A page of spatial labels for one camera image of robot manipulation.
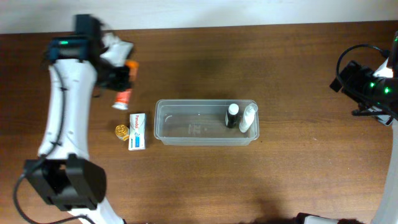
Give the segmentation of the orange tablet tube white cap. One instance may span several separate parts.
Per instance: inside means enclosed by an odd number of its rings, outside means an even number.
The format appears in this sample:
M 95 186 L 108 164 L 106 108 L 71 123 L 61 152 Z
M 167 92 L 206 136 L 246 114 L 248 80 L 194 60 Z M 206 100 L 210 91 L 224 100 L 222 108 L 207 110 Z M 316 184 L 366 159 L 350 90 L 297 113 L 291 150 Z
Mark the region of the orange tablet tube white cap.
M 131 87 L 125 91 L 118 92 L 116 94 L 116 99 L 113 104 L 113 108 L 117 110 L 127 110 L 129 106 L 129 100 L 134 88 L 134 84 L 137 78 L 137 72 L 139 69 L 139 63 L 134 60 L 127 60 L 125 65 L 129 68 L 129 81 L 131 82 Z

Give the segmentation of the dark bottle white cap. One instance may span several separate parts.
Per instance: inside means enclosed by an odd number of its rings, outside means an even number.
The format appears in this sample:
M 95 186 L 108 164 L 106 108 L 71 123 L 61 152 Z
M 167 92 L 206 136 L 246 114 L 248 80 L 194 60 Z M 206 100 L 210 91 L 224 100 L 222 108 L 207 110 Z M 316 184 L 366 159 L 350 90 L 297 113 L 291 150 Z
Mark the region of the dark bottle white cap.
M 228 128 L 234 128 L 238 123 L 239 119 L 239 106 L 235 103 L 232 103 L 228 106 L 225 116 L 225 123 Z

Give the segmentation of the white spray bottle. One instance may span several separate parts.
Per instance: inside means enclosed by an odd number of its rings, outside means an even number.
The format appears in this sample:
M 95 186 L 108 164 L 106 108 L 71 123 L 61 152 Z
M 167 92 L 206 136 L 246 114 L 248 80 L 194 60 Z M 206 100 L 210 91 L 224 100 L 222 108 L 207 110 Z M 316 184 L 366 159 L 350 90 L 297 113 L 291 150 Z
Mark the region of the white spray bottle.
M 254 122 L 255 115 L 258 111 L 258 106 L 255 103 L 247 105 L 244 109 L 242 119 L 239 122 L 239 130 L 246 133 Z

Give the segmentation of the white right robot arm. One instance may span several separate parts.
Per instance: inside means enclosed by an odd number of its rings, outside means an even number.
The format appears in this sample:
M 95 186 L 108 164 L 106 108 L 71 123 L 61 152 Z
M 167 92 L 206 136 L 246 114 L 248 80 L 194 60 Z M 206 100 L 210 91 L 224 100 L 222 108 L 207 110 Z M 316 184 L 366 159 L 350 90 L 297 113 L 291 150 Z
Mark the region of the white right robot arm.
M 391 155 L 379 207 L 371 223 L 397 224 L 397 34 L 386 60 L 371 75 L 361 91 L 371 104 L 373 116 L 389 118 L 392 128 Z

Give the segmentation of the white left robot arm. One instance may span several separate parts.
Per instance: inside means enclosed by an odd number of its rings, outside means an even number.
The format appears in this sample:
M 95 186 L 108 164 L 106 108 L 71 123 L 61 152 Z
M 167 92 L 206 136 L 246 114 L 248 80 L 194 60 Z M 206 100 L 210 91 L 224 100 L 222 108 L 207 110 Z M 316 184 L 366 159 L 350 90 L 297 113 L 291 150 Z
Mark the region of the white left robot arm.
M 38 158 L 27 160 L 17 183 L 27 180 L 40 198 L 70 220 L 125 223 L 106 198 L 104 169 L 90 162 L 88 120 L 96 86 L 124 91 L 131 86 L 126 60 L 133 49 L 113 35 L 71 35 L 50 41 L 50 103 Z

